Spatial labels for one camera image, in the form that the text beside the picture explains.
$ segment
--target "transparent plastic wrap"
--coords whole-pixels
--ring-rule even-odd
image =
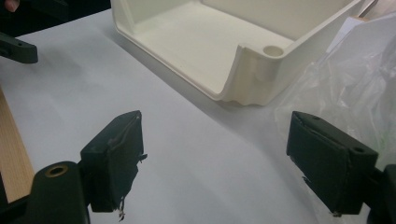
[[[285,141],[291,112],[297,110],[329,121],[376,150],[380,170],[396,163],[395,24],[396,13],[392,13],[358,25],[330,53],[307,66],[275,111]],[[318,223],[365,223],[366,206],[360,216],[332,217],[308,191]]]

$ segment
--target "white plastic bin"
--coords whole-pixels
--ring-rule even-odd
[[[117,30],[213,100],[266,105],[361,0],[111,0]]]

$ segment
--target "circular hole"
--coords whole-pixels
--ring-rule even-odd
[[[357,151],[359,153],[363,153],[364,152],[364,149],[360,148],[360,147],[354,147],[353,150],[355,150],[355,151]]]
[[[280,57],[283,54],[283,49],[277,46],[267,46],[262,51],[271,57]]]
[[[52,166],[47,170],[46,177],[56,177],[63,175],[64,173],[67,172],[67,169],[68,168],[65,165]]]

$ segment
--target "white table surface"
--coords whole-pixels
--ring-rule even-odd
[[[39,63],[0,58],[0,84],[36,172],[79,161],[112,119],[141,110],[148,158],[124,223],[319,223],[277,133],[277,100],[210,100],[121,37],[109,10],[21,40]],[[91,219],[119,222],[117,212]]]

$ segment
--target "dark background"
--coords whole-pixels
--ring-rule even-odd
[[[4,0],[0,0],[2,4],[0,8],[2,7],[4,9],[3,1]],[[66,22],[32,8],[32,1],[35,0],[21,0],[20,6],[14,13],[0,13],[0,32],[15,37],[30,34]],[[73,21],[110,8],[110,0],[63,1],[68,5],[69,19],[67,21]]]

